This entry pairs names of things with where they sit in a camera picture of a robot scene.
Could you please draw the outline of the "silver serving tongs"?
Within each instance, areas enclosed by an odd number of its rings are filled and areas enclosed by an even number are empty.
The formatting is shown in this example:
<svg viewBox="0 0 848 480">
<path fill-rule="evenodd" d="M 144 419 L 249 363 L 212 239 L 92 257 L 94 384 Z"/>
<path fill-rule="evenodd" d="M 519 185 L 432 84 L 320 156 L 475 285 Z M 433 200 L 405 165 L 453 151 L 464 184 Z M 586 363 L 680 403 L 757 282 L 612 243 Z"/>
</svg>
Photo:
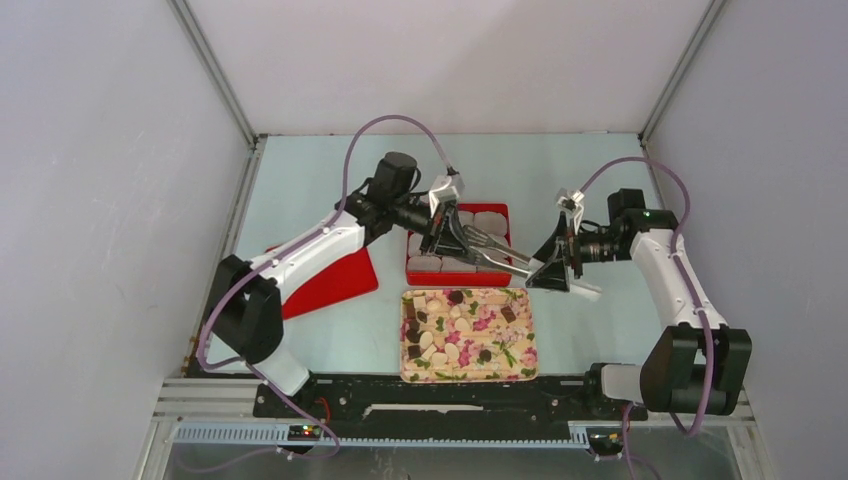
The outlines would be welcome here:
<svg viewBox="0 0 848 480">
<path fill-rule="evenodd" d="M 468 237 L 472 250 L 475 252 L 473 264 L 478 267 L 501 270 L 524 279 L 529 274 L 529 255 L 523 254 L 506 244 L 497 241 L 493 236 L 472 226 L 465 225 L 464 232 Z M 571 291 L 590 301 L 597 301 L 602 295 L 602 290 L 594 285 L 582 283 L 572 279 L 569 273 Z"/>
</svg>

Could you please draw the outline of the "white oval chocolate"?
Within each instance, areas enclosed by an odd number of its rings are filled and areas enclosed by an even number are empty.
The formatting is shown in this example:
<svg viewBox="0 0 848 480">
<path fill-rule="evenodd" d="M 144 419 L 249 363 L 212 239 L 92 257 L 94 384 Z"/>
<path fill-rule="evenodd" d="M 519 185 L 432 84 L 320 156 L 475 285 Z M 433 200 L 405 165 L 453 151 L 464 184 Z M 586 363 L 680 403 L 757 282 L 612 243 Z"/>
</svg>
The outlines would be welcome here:
<svg viewBox="0 0 848 480">
<path fill-rule="evenodd" d="M 434 341 L 434 336 L 432 332 L 425 331 L 419 337 L 418 346 L 422 353 L 424 353 L 427 349 L 431 347 Z"/>
<path fill-rule="evenodd" d="M 453 343 L 446 343 L 444 345 L 444 353 L 450 362 L 456 362 L 460 356 L 459 348 Z"/>
</svg>

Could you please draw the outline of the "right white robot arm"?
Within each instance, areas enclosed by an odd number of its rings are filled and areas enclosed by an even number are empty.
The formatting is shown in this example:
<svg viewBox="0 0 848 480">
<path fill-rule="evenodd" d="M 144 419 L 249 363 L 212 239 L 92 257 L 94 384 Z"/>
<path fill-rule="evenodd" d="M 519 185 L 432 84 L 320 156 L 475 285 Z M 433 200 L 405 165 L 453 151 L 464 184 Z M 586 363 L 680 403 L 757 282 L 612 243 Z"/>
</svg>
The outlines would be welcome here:
<svg viewBox="0 0 848 480">
<path fill-rule="evenodd" d="M 640 365 L 597 363 L 581 392 L 585 411 L 606 418 L 622 401 L 653 412 L 728 416 L 743 389 L 752 353 L 744 329 L 717 312 L 688 259 L 676 215 L 647 208 L 642 191 L 621 189 L 607 198 L 609 222 L 582 227 L 584 195 L 563 190 L 559 218 L 530 261 L 530 288 L 596 298 L 578 281 L 591 263 L 632 261 L 655 305 L 661 335 Z"/>
</svg>

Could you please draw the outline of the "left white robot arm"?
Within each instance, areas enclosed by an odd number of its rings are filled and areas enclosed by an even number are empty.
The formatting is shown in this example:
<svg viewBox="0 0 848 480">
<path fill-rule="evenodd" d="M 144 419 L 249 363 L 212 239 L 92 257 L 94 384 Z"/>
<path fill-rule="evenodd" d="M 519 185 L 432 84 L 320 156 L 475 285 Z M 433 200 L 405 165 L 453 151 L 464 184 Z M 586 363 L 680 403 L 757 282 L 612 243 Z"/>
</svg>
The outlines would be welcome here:
<svg viewBox="0 0 848 480">
<path fill-rule="evenodd" d="M 316 403 L 316 390 L 307 383 L 311 373 L 284 342 L 282 307 L 292 294 L 393 227 L 421 235 L 424 247 L 438 255 L 473 258 L 457 213 L 464 189 L 460 173 L 448 166 L 425 192 L 413 189 L 419 176 L 414 158 L 389 152 L 312 229 L 251 260 L 224 258 L 198 341 L 202 368 L 211 372 L 242 363 L 278 393 L 278 404 L 290 415 L 311 412 Z"/>
</svg>

